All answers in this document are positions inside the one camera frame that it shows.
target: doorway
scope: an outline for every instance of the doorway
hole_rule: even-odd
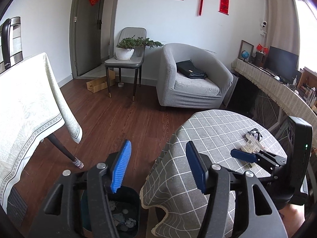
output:
[[[117,0],[73,0],[70,59],[73,78],[105,76],[102,61],[112,56]]]

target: white tablecloth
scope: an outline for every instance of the white tablecloth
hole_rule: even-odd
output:
[[[39,142],[66,124],[77,143],[82,129],[55,80],[46,53],[23,60],[0,74],[0,204]]]

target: gray door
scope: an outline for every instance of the gray door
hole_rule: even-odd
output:
[[[77,1],[75,17],[75,66],[77,75],[98,67],[101,64],[100,39],[104,0]]]

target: round table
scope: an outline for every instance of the round table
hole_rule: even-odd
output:
[[[206,212],[209,196],[197,189],[187,158],[185,146],[190,140],[199,153],[208,155],[212,163],[243,173],[253,171],[257,177],[269,176],[264,169],[232,158],[230,151],[245,145],[246,132],[257,128],[268,152],[286,157],[278,141],[261,125],[243,115],[208,110],[195,113],[172,135],[141,189],[144,208],[161,207],[167,213],[152,230],[157,236],[196,238]],[[230,192],[225,237],[230,237],[235,213],[235,193]]]

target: bonsai plant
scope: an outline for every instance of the bonsai plant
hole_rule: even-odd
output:
[[[136,47],[149,47],[151,49],[161,46],[163,45],[160,42],[150,40],[149,38],[144,39],[143,37],[139,37],[135,39],[134,36],[127,37],[118,43],[115,50],[116,58],[118,60],[130,60]]]

